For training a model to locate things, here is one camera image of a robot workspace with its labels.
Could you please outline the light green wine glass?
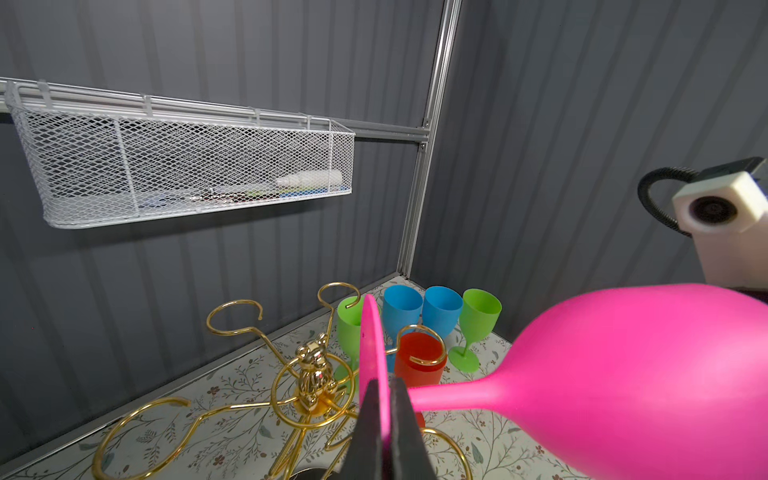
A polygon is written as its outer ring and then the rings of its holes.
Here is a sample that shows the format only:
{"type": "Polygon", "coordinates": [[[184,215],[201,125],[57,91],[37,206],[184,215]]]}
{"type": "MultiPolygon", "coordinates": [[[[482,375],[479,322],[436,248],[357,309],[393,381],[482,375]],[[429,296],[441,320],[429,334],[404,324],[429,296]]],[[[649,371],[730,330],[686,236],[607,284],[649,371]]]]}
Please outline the light green wine glass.
{"type": "Polygon", "coordinates": [[[356,296],[344,298],[336,309],[336,326],[339,346],[347,357],[347,364],[353,370],[354,379],[346,383],[346,386],[355,387],[355,393],[359,392],[359,348],[361,337],[361,316],[364,303],[356,296]]]}

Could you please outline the blue wine glass front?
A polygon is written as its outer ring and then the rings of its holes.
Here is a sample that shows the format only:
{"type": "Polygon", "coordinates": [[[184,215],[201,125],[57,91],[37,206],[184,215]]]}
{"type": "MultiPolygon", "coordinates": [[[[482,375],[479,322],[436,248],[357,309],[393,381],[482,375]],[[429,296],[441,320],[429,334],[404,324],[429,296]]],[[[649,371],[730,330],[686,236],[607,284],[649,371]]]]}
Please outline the blue wine glass front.
{"type": "Polygon", "coordinates": [[[403,327],[419,323],[422,306],[422,295],[407,285],[393,285],[384,291],[381,322],[388,350],[396,347],[397,335],[403,327]]]}

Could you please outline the floral table mat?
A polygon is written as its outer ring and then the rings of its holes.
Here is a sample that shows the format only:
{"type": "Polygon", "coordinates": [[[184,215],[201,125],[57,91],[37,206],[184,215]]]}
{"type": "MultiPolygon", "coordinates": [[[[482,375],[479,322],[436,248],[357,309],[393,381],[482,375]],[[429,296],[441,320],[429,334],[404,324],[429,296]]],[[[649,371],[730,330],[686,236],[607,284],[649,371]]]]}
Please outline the floral table mat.
{"type": "MultiPolygon", "coordinates": [[[[424,288],[394,277],[369,292],[379,306],[383,292],[406,285],[420,294],[424,288]]],[[[326,326],[321,314],[287,333],[271,335],[289,359],[296,347],[326,326]]],[[[464,374],[448,364],[441,383],[479,378],[500,364],[510,344],[490,334],[473,346],[479,370],[464,374]]],[[[281,367],[267,347],[257,347],[219,368],[208,371],[171,395],[187,398],[190,406],[162,405],[133,419],[110,442],[104,468],[116,478],[134,476],[159,464],[182,439],[193,420],[208,409],[236,403],[266,402],[281,367]]],[[[474,479],[591,479],[567,465],[533,440],[516,424],[487,411],[429,412],[426,425],[450,436],[464,452],[474,479]]],[[[309,431],[298,456],[297,471],[327,468],[341,448],[324,450],[336,425],[309,431]]],[[[80,436],[35,460],[26,462],[1,479],[92,479],[94,453],[111,425],[80,436]]],[[[292,433],[268,408],[223,412],[207,419],[196,430],[186,449],[151,479],[266,479],[274,460],[292,433]]],[[[439,437],[424,437],[430,460],[439,479],[464,479],[465,471],[451,446],[439,437]]]]}

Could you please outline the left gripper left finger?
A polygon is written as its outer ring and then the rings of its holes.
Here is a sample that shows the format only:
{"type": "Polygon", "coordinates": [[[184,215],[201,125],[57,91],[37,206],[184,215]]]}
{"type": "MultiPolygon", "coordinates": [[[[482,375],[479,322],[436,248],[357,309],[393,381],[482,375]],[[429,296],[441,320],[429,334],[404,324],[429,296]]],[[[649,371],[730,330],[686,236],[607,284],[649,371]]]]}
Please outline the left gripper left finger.
{"type": "Polygon", "coordinates": [[[339,478],[375,480],[383,478],[384,451],[381,427],[381,400],[378,380],[366,388],[361,411],[349,442],[339,478]]]}

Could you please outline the blue wine glass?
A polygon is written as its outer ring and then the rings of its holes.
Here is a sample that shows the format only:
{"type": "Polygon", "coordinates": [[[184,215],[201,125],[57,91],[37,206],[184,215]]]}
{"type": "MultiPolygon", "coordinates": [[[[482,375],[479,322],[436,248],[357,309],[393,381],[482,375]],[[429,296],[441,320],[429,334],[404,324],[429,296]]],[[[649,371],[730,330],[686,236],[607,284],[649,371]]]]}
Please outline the blue wine glass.
{"type": "Polygon", "coordinates": [[[463,305],[463,298],[456,291],[431,286],[424,294],[422,324],[446,339],[456,327],[463,305]]]}
{"type": "Polygon", "coordinates": [[[422,306],[422,295],[407,285],[393,285],[384,291],[381,322],[388,350],[396,347],[397,335],[403,327],[419,323],[422,306]]]}

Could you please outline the red wine glass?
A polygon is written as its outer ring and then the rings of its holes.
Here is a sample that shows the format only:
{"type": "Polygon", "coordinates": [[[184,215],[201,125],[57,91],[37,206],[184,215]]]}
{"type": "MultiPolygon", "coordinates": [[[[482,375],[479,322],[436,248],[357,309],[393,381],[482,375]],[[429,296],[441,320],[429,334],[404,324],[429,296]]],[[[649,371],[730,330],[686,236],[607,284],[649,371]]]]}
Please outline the red wine glass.
{"type": "Polygon", "coordinates": [[[407,388],[437,385],[446,363],[445,345],[439,336],[409,329],[400,337],[394,374],[407,388]]]}

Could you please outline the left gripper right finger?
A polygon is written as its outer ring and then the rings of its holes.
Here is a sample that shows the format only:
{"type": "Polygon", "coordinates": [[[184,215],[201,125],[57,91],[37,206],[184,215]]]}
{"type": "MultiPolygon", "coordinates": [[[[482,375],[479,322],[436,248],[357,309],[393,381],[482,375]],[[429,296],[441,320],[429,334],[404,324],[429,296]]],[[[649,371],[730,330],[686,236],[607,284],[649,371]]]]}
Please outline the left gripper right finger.
{"type": "Polygon", "coordinates": [[[407,387],[401,378],[390,380],[390,416],[389,478],[435,479],[407,387]]]}

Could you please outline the pink wine glass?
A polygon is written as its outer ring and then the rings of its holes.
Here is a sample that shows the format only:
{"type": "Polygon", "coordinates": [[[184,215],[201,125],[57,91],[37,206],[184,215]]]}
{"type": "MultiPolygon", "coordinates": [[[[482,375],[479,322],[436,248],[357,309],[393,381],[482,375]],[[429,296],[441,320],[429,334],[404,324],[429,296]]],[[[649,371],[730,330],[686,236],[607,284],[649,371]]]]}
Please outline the pink wine glass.
{"type": "Polygon", "coordinates": [[[546,310],[475,381],[415,410],[489,410],[597,479],[767,475],[767,306],[705,284],[607,289],[546,310]]]}

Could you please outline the gold wine glass rack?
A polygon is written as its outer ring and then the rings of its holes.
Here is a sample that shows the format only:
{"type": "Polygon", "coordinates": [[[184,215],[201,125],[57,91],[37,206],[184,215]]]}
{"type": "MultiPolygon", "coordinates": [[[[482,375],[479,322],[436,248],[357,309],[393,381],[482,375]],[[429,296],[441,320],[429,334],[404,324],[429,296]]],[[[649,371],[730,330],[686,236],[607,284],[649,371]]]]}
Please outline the gold wine glass rack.
{"type": "Polygon", "coordinates": [[[212,310],[206,318],[206,327],[210,332],[223,337],[255,334],[277,358],[281,369],[273,380],[269,397],[266,401],[223,405],[200,412],[194,417],[176,447],[165,458],[159,457],[157,447],[150,448],[149,469],[131,477],[148,479],[164,469],[183,453],[195,431],[207,419],[234,411],[267,409],[284,425],[292,428],[267,477],[289,478],[295,473],[306,436],[332,425],[334,430],[324,449],[338,450],[339,453],[330,466],[319,470],[322,479],[330,478],[350,446],[352,436],[341,437],[340,434],[347,423],[358,416],[355,399],[359,370],[353,366],[352,361],[345,361],[330,352],[328,343],[334,322],[339,321],[345,312],[361,307],[363,295],[357,287],[347,282],[330,282],[319,288],[317,298],[321,306],[329,310],[326,329],[299,345],[295,356],[290,360],[286,359],[268,336],[255,326],[237,330],[220,330],[213,326],[213,319],[217,314],[238,305],[257,307],[258,317],[262,318],[264,309],[259,302],[250,299],[233,300],[212,310]]]}

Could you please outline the white marker in basket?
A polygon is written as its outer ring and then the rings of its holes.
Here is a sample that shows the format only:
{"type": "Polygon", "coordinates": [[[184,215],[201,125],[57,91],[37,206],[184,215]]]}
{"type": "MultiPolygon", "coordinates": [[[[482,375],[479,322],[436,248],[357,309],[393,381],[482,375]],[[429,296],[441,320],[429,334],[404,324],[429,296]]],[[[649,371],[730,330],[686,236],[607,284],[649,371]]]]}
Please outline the white marker in basket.
{"type": "Polygon", "coordinates": [[[281,189],[315,190],[341,186],[344,182],[340,170],[305,170],[275,179],[275,184],[281,189]]]}

